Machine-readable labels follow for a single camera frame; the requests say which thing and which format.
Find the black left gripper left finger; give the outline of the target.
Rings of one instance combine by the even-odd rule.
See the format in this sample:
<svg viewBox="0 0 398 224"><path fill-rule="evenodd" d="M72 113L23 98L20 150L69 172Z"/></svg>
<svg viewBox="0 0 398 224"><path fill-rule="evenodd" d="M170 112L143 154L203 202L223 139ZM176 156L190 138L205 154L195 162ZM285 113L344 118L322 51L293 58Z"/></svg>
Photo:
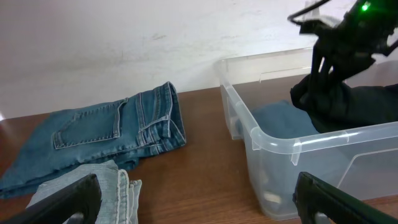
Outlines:
<svg viewBox="0 0 398 224"><path fill-rule="evenodd" d="M27 207L2 224L94 223L101 207L101 189L89 174Z"/></svg>

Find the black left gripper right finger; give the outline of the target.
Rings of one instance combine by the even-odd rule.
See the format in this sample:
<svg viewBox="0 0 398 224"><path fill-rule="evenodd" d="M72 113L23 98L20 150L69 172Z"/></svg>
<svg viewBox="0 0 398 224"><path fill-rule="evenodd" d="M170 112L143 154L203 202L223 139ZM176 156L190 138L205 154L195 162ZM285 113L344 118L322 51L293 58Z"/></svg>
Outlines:
<svg viewBox="0 0 398 224"><path fill-rule="evenodd" d="M308 172L298 175L293 202L302 224L397 224L397 219Z"/></svg>

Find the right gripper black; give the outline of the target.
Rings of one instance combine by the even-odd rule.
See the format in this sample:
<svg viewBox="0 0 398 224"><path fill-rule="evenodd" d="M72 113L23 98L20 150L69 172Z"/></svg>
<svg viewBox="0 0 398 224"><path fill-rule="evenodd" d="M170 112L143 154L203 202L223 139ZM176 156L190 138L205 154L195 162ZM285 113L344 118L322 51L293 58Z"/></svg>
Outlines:
<svg viewBox="0 0 398 224"><path fill-rule="evenodd" d="M329 88L337 82L368 69L374 54L388 56L392 46L392 11L389 9L355 9L345 14L337 26L321 19L300 23L301 34L315 34L310 87Z"/></svg>

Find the light grey jeans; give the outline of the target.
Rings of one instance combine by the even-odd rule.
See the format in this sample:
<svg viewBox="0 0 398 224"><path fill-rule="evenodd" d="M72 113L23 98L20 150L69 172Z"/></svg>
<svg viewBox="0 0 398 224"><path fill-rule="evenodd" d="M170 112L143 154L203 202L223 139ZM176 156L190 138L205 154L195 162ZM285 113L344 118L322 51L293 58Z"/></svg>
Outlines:
<svg viewBox="0 0 398 224"><path fill-rule="evenodd" d="M40 184L28 206L54 194L88 174L97 176L101 207L96 224L136 224L141 180L130 180L127 172L112 160L102 164L83 164L56 179Z"/></svg>

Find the black garment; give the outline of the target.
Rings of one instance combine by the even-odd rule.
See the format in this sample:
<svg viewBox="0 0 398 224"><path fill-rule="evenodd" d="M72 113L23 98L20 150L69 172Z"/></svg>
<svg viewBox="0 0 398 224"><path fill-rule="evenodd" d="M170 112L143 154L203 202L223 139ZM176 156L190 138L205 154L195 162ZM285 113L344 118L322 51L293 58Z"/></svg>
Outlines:
<svg viewBox="0 0 398 224"><path fill-rule="evenodd" d="M310 87L307 75L290 89L293 105L308 113L319 133L397 121L397 85Z"/></svg>

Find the dark blue jeans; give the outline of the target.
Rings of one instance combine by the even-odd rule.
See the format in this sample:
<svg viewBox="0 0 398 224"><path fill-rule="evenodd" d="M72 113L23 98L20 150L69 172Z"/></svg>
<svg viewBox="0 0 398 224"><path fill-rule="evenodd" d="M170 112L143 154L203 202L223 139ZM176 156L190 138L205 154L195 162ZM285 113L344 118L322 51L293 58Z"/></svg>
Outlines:
<svg viewBox="0 0 398 224"><path fill-rule="evenodd" d="M170 83L114 102L56 111L38 125L1 177L1 198L35 192L82 164L112 160L130 170L139 159L186 144Z"/></svg>

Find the blue denim garment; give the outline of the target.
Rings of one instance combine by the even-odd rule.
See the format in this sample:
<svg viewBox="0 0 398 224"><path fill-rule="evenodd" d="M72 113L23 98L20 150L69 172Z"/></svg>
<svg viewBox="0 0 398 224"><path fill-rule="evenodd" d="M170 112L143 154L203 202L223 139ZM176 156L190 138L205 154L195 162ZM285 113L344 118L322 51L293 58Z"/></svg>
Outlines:
<svg viewBox="0 0 398 224"><path fill-rule="evenodd" d="M308 113L285 100L256 108L251 113L262 131L274 138L291 139L318 134Z"/></svg>

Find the clear plastic storage container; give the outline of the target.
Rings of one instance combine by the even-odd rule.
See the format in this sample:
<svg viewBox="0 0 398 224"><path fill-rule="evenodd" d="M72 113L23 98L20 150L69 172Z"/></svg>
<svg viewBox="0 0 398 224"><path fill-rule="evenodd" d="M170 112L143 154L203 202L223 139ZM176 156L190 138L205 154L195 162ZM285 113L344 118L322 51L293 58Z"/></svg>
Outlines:
<svg viewBox="0 0 398 224"><path fill-rule="evenodd" d="M360 200L397 194L397 123L292 139L265 133L252 111L290 100L311 71L310 48L227 58L216 64L224 116L233 139L245 143L251 185L273 220L297 216L292 195L309 172Z"/></svg>

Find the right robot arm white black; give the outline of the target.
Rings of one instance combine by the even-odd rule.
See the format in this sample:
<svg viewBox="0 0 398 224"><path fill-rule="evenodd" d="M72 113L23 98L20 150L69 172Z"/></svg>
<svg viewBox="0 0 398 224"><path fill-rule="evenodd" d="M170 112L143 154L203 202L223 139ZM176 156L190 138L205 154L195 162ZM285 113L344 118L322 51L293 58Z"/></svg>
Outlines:
<svg viewBox="0 0 398 224"><path fill-rule="evenodd" d="M315 34L309 90L332 86L367 70L374 54L389 56L397 42L387 40L397 28L396 0L357 0L343 20L331 25L320 18L297 21L296 18L329 0L318 1L288 17L300 26L301 34Z"/></svg>

